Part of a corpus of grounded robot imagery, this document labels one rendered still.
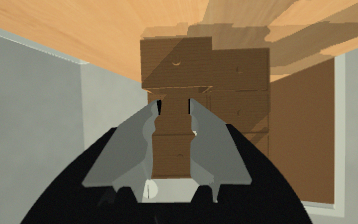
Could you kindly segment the brown wooden drawer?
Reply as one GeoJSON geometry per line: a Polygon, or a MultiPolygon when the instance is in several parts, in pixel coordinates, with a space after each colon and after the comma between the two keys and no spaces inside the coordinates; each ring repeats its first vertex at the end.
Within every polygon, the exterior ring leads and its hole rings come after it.
{"type": "Polygon", "coordinates": [[[245,137],[268,158],[268,135],[245,137]]]}
{"type": "Polygon", "coordinates": [[[210,95],[210,111],[239,132],[268,130],[267,93],[210,95]]]}
{"type": "Polygon", "coordinates": [[[153,95],[204,93],[213,86],[212,37],[140,40],[140,57],[142,89],[153,95]]]}
{"type": "Polygon", "coordinates": [[[190,174],[190,143],[194,138],[152,138],[154,175],[190,174]]]}
{"type": "Polygon", "coordinates": [[[161,113],[155,119],[153,134],[187,134],[191,130],[191,115],[188,114],[188,100],[193,98],[207,108],[206,95],[151,97],[161,100],[161,113]]]}
{"type": "Polygon", "coordinates": [[[266,50],[212,52],[212,59],[213,86],[209,93],[267,89],[266,50]]]}

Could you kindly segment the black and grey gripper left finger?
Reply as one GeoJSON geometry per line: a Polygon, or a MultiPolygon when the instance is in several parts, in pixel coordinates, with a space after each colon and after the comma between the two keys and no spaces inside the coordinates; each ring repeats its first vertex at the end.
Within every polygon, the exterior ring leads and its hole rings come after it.
{"type": "Polygon", "coordinates": [[[20,224],[64,224],[86,210],[114,203],[123,186],[131,187],[142,203],[152,176],[152,134],[161,104],[153,100],[108,130],[51,182],[20,224]]]}

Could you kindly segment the brown wooden chest of drawers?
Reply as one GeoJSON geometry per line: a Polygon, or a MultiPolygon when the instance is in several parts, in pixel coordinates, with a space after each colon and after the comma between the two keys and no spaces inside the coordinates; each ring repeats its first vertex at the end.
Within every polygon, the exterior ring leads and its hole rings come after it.
{"type": "MultiPolygon", "coordinates": [[[[187,94],[159,94],[153,95],[147,92],[148,104],[151,102],[151,97],[168,97],[168,96],[196,96],[206,95],[207,109],[210,111],[210,95],[226,95],[226,94],[255,94],[267,93],[267,116],[268,116],[268,130],[261,132],[240,132],[244,136],[261,136],[268,135],[268,159],[271,161],[271,99],[270,99],[270,48],[250,48],[250,49],[226,49],[226,50],[212,50],[212,52],[234,52],[234,51],[259,51],[266,50],[267,54],[267,89],[261,91],[245,91],[245,92],[216,92],[209,93],[209,89],[204,93],[187,93],[187,94]]],[[[195,137],[194,133],[188,134],[152,134],[152,138],[188,138],[195,137]]],[[[186,175],[154,175],[152,169],[151,179],[181,179],[192,178],[190,174],[186,175]]]]}

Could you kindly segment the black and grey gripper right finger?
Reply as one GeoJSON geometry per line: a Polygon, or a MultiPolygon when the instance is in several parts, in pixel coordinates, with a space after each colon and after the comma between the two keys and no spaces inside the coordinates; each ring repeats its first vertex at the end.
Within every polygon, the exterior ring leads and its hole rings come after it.
{"type": "Polygon", "coordinates": [[[232,206],[261,224],[313,224],[275,165],[232,124],[193,98],[190,175],[212,189],[213,202],[232,206]]]}

